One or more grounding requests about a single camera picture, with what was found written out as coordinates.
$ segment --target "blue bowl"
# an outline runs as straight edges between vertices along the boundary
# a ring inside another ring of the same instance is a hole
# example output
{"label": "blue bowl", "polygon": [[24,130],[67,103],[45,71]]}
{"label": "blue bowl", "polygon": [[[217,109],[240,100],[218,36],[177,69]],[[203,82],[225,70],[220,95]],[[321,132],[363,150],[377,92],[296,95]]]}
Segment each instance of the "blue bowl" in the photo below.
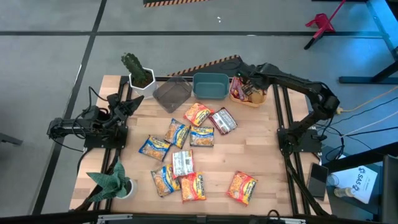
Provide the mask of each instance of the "blue bowl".
{"label": "blue bowl", "polygon": [[222,73],[196,73],[193,94],[199,100],[223,100],[228,96],[229,77]]}

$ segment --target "ramen packet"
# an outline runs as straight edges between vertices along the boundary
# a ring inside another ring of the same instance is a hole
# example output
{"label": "ramen packet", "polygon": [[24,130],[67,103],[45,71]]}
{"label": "ramen packet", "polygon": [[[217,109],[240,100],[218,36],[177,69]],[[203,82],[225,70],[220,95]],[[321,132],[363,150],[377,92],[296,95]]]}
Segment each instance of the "ramen packet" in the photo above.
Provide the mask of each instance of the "ramen packet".
{"label": "ramen packet", "polygon": [[194,173],[193,151],[181,151],[172,154],[173,178]]}
{"label": "ramen packet", "polygon": [[221,108],[219,111],[212,114],[209,119],[221,134],[228,134],[238,127],[234,118],[225,108]]}
{"label": "ramen packet", "polygon": [[191,106],[191,108],[189,108],[187,112],[185,112],[184,118],[191,121],[191,123],[197,127],[201,125],[206,120],[206,118],[212,113],[214,113],[213,110],[199,103],[195,103],[194,105]]}
{"label": "ramen packet", "polygon": [[166,133],[164,139],[182,149],[185,140],[188,137],[189,126],[178,122],[176,119],[172,118],[172,122],[169,126],[169,130]]}
{"label": "ramen packet", "polygon": [[171,164],[163,166],[157,170],[150,172],[154,179],[157,194],[160,197],[169,195],[176,190],[180,190],[180,183],[177,179],[173,179],[173,167]]}
{"label": "ramen packet", "polygon": [[153,136],[145,141],[144,145],[138,150],[138,152],[151,156],[157,160],[163,161],[166,153],[169,151],[171,144]]}
{"label": "ramen packet", "polygon": [[257,180],[253,177],[243,172],[236,171],[226,194],[247,206],[249,205],[256,184]]}
{"label": "ramen packet", "polygon": [[191,146],[214,146],[214,128],[191,127]]}
{"label": "ramen packet", "polygon": [[206,200],[202,172],[196,172],[180,178],[182,203]]}

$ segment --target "potted cactus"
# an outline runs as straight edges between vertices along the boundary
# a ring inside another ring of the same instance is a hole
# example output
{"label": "potted cactus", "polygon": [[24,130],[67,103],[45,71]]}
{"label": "potted cactus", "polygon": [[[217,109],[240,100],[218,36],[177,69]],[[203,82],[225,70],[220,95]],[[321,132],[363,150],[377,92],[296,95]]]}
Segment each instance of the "potted cactus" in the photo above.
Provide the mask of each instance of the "potted cactus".
{"label": "potted cactus", "polygon": [[129,70],[130,86],[144,98],[151,98],[157,88],[154,71],[142,67],[138,58],[131,53],[122,56],[124,66]]}
{"label": "potted cactus", "polygon": [[112,175],[96,172],[88,172],[87,175],[102,187],[100,193],[93,195],[89,199],[90,202],[100,202],[104,199],[114,197],[125,199],[130,196],[132,192],[137,191],[136,182],[124,176],[124,167],[119,160],[113,168]]}

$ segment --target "white pot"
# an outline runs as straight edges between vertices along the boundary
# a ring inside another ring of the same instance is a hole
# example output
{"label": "white pot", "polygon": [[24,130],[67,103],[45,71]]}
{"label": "white pot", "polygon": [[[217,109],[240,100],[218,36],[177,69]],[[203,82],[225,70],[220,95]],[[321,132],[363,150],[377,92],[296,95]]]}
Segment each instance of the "white pot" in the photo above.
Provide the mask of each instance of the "white pot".
{"label": "white pot", "polygon": [[156,79],[155,79],[155,75],[154,75],[154,71],[152,69],[149,68],[143,68],[145,71],[148,71],[152,74],[152,79],[153,81],[147,85],[145,88],[138,88],[132,85],[132,81],[131,81],[131,73],[129,75],[129,79],[130,79],[130,86],[133,90],[135,90],[138,95],[140,96],[144,96],[145,99],[148,98],[152,98],[153,97],[153,93],[154,91],[157,89],[157,84],[156,84]]}
{"label": "white pot", "polygon": [[137,190],[138,190],[138,188],[137,188],[137,182],[136,182],[135,180],[132,180],[132,179],[130,179],[129,182],[131,183],[131,190],[130,190],[130,192],[129,192],[126,196],[124,196],[124,197],[118,197],[118,196],[116,196],[116,198],[118,198],[118,199],[126,199],[126,198],[128,198],[128,197],[130,197],[130,196],[134,196],[134,195],[137,193]]}

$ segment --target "cactus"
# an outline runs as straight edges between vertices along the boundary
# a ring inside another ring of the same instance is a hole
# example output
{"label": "cactus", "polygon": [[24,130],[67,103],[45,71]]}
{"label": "cactus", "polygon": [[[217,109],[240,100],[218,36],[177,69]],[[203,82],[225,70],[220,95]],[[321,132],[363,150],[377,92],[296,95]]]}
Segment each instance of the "cactus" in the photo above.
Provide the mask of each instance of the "cactus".
{"label": "cactus", "polygon": [[122,56],[122,62],[134,78],[132,84],[140,88],[145,87],[149,77],[147,72],[141,66],[138,58],[134,54],[124,53]]}
{"label": "cactus", "polygon": [[113,168],[112,175],[96,172],[88,172],[87,175],[102,187],[102,191],[100,193],[89,199],[90,202],[100,202],[104,199],[114,198],[116,196],[124,197],[128,194],[126,187],[130,178],[124,176],[124,167],[120,163],[119,159]]}

